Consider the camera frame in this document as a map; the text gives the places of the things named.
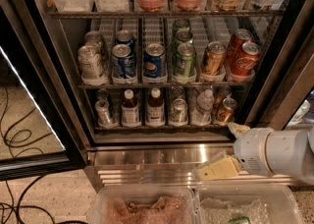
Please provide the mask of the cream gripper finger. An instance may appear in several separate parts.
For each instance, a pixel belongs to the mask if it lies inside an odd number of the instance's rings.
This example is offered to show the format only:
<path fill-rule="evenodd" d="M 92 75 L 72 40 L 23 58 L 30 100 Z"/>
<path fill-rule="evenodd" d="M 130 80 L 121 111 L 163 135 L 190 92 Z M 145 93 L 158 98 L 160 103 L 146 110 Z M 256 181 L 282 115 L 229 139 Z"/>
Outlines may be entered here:
<path fill-rule="evenodd" d="M 199 167 L 196 170 L 198 177 L 203 181 L 212 181 L 236 177 L 241 171 L 238 161 L 232 156 L 223 158 Z"/>
<path fill-rule="evenodd" d="M 229 122 L 228 123 L 228 128 L 229 128 L 230 132 L 236 138 L 238 138 L 239 136 L 241 136 L 242 134 L 244 134 L 245 132 L 250 130 L 250 128 L 248 126 L 240 125 L 240 124 L 237 124 L 235 122 Z"/>

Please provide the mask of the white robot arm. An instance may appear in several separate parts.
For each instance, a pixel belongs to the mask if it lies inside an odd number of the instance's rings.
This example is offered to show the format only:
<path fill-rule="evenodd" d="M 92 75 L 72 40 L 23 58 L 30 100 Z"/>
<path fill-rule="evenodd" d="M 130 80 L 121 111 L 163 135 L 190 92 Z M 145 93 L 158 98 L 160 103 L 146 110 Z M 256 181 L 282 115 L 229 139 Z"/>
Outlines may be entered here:
<path fill-rule="evenodd" d="M 217 153 L 199 165 L 195 175 L 201 181 L 236 177 L 240 171 L 271 178 L 283 174 L 314 184 L 314 129 L 275 131 L 228 123 L 236 137 L 233 155 Z"/>

